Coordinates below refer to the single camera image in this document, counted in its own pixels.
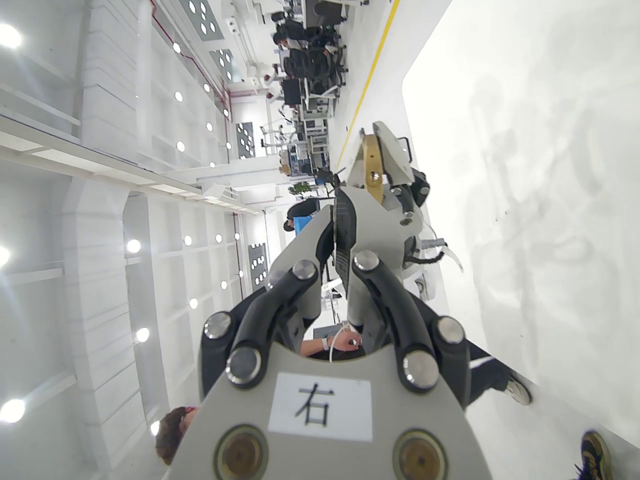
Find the white label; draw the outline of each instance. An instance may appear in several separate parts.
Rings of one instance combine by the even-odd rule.
[[[269,430],[312,438],[372,442],[371,382],[280,372]]]

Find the sneaker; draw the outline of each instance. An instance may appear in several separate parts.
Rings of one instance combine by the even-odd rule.
[[[611,455],[602,436],[594,430],[582,436],[582,469],[575,466],[580,473],[578,480],[613,480],[611,473]]]
[[[510,394],[510,396],[521,405],[531,404],[531,392],[515,375],[511,375],[509,377],[509,381],[507,382],[507,389],[505,390],[505,392],[507,394]]]

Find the human hand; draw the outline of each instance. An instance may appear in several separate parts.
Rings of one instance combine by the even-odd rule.
[[[331,346],[334,342],[333,337],[327,339],[327,344]],[[341,331],[333,343],[334,350],[340,350],[341,352],[354,352],[358,350],[362,344],[362,338],[357,331],[345,329]]]

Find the black pants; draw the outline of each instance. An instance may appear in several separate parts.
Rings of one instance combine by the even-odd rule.
[[[489,357],[486,351],[478,348],[472,342],[469,343],[469,354],[471,361],[482,359],[483,357]],[[504,363],[498,361],[498,359],[491,359],[486,363],[482,363],[475,368],[471,368],[471,394],[469,398],[469,405],[482,396],[487,390],[494,389],[499,392],[504,392],[507,389],[507,382],[512,371]]]

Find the chinese character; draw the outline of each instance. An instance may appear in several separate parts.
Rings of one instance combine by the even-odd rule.
[[[295,417],[297,418],[302,414],[302,411],[306,410],[306,417],[304,418],[304,425],[309,425],[310,423],[316,423],[318,425],[322,425],[322,427],[327,426],[327,411],[329,411],[329,403],[313,403],[313,398],[316,394],[320,394],[322,396],[333,396],[333,390],[318,390],[318,383],[313,385],[313,388],[309,390],[308,388],[300,388],[298,390],[299,393],[309,394],[309,399],[306,400],[306,403],[302,405],[300,410],[295,413]],[[322,419],[311,419],[311,409],[322,409]]]

